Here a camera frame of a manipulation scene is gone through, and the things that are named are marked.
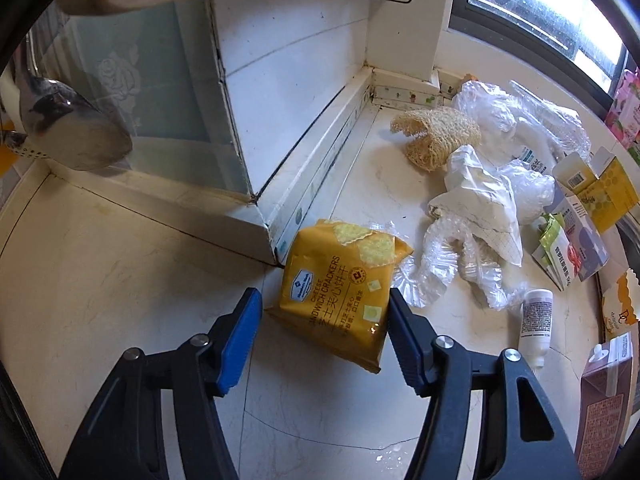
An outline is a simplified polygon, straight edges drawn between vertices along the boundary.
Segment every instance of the blue gripper pad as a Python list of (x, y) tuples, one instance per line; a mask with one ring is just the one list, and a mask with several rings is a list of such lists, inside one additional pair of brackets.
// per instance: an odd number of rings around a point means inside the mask
[(397, 288), (392, 288), (389, 295), (388, 332), (404, 382), (416, 394), (428, 395), (436, 380), (431, 347), (436, 333), (425, 317), (411, 312)]
[(224, 397), (238, 384), (261, 317), (262, 295), (251, 287), (245, 290), (233, 312), (220, 316), (211, 327), (213, 352), (209, 359), (217, 373), (218, 397)]

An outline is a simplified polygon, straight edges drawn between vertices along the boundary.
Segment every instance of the white countertop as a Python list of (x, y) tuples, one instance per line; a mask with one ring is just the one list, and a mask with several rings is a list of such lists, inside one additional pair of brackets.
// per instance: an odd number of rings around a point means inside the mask
[[(418, 249), (426, 204), (444, 183), (404, 158), (405, 137), (388, 130), (394, 113), (378, 114), (334, 218), (392, 220)], [(230, 311), (246, 286), (272, 304), (281, 272), (50, 176), (0, 256), (0, 357), (54, 468), (122, 351), (176, 348)], [(555, 289), (528, 254), (507, 274), (510, 283)], [(578, 377), (598, 341), (598, 297), (593, 280), (554, 295), (540, 382), (573, 444)], [(469, 350), (517, 345), (519, 318), (482, 307), (459, 278), (420, 314)], [(241, 479), (402, 478), (428, 401), (404, 384), (389, 341), (381, 366), (371, 374), (264, 316), (241, 383), (217, 403)], [(472, 396), (463, 479), (475, 463), (480, 397)], [(175, 428), (165, 430), (172, 479), (182, 478)]]

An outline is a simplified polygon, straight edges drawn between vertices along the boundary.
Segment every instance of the green packet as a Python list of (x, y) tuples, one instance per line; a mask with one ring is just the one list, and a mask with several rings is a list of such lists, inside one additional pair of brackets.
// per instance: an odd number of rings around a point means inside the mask
[(554, 215), (544, 214), (534, 223), (541, 235), (540, 245), (532, 256), (558, 288), (565, 290), (578, 280), (582, 262), (578, 251), (569, 242), (561, 221)]

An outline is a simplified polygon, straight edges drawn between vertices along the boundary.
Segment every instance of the white bottle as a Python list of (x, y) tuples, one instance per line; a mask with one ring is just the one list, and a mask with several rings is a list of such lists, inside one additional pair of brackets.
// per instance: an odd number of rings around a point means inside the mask
[(551, 345), (553, 304), (554, 294), (546, 288), (530, 290), (522, 303), (518, 350), (534, 371), (545, 365), (545, 355)]

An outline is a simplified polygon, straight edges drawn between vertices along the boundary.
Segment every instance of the etched rose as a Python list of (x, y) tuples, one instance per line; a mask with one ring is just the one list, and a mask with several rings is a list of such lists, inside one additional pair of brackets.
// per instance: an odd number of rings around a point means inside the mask
[(130, 114), (136, 105), (135, 96), (140, 93), (140, 72), (134, 66), (138, 60), (136, 48), (131, 49), (129, 58), (111, 52), (100, 62), (98, 78), (118, 108)]

